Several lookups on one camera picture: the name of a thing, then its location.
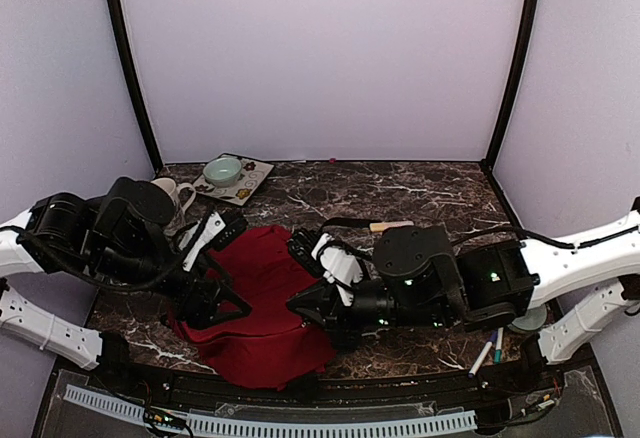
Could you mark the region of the red student backpack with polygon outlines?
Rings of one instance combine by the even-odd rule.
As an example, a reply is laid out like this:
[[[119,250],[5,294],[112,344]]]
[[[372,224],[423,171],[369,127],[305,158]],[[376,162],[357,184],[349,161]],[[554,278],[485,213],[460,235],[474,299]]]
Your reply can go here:
[[[286,307],[296,293],[316,284],[289,255],[292,233],[279,225],[253,228],[220,252],[212,251],[233,280],[232,289],[251,307],[246,317],[197,330],[168,312],[178,338],[195,346],[200,361],[227,382],[248,389],[283,389],[332,360],[328,334]]]

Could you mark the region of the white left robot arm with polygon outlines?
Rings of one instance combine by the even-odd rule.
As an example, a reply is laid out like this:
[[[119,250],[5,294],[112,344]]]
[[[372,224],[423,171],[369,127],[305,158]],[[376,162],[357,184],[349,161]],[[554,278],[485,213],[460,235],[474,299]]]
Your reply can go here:
[[[120,394],[141,385],[128,362],[129,345],[118,332],[68,321],[37,304],[43,292],[21,292],[25,278],[46,284],[76,279],[103,291],[143,292],[166,298],[174,319],[206,330],[246,317],[250,305],[231,288],[214,259],[247,228],[240,213],[209,209],[169,238],[176,207],[149,181],[120,177],[102,196],[61,192],[39,200],[1,226],[1,327],[46,353],[87,371],[101,371]]]

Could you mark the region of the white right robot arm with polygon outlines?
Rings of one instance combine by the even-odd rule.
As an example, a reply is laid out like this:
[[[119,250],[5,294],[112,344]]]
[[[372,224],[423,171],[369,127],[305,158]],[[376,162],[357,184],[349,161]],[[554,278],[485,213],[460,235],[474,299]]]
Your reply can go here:
[[[444,227],[334,218],[296,231],[290,255],[313,284],[288,309],[323,328],[332,345],[353,349],[368,327],[498,332],[564,294],[585,297],[555,324],[539,323],[510,371],[534,390],[549,365],[568,360],[619,315],[639,304],[639,212],[600,227],[549,238],[506,227],[501,242],[465,250]]]

